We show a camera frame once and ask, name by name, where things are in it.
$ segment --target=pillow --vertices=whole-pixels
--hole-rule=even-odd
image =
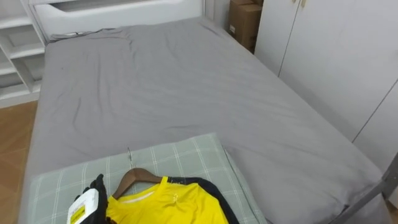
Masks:
[[[112,194],[123,175],[142,167],[155,175],[202,177],[214,183],[228,201],[240,223],[267,223],[243,179],[215,134],[162,144],[109,156],[37,176],[30,186],[28,220],[30,223],[66,223],[69,206],[98,174],[104,174],[108,194]],[[150,187],[136,183],[125,194]]]

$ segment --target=bed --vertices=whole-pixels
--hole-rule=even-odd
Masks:
[[[149,19],[150,9],[173,11]],[[27,189],[39,174],[128,146],[138,150],[211,132],[274,224],[330,223],[382,178],[359,149],[202,17],[199,0],[73,12],[43,4],[35,10],[43,37],[52,42],[45,51],[19,223],[25,223]],[[122,19],[132,12],[139,16]],[[98,15],[105,25],[91,24]],[[79,24],[79,17],[91,20]],[[119,26],[127,27],[99,30]],[[93,32],[51,38],[84,31]],[[347,223],[390,222],[379,195]]]

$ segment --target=white shelf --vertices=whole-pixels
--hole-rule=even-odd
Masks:
[[[18,47],[13,47],[10,52],[10,59],[17,59],[33,55],[44,54],[44,46],[42,43],[27,44]]]
[[[0,18],[0,29],[32,25],[27,16]]]
[[[38,100],[41,86],[41,81],[35,82],[33,92],[30,92],[24,84],[0,88],[0,108]]]
[[[0,108],[38,100],[44,45],[21,3],[0,0]]]
[[[15,73],[17,70],[9,62],[0,63],[0,75]]]

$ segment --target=white headboard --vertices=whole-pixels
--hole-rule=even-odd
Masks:
[[[204,0],[145,0],[71,11],[63,11],[52,4],[38,4],[34,5],[33,9],[40,31],[48,41],[52,34],[96,31],[139,24],[161,24],[199,17],[204,14],[204,2]]]

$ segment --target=wooden hanger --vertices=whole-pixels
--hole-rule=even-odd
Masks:
[[[135,182],[148,182],[158,184],[162,181],[161,177],[158,177],[148,170],[143,168],[134,168],[129,170],[120,181],[119,187],[113,193],[113,198],[119,199]]]

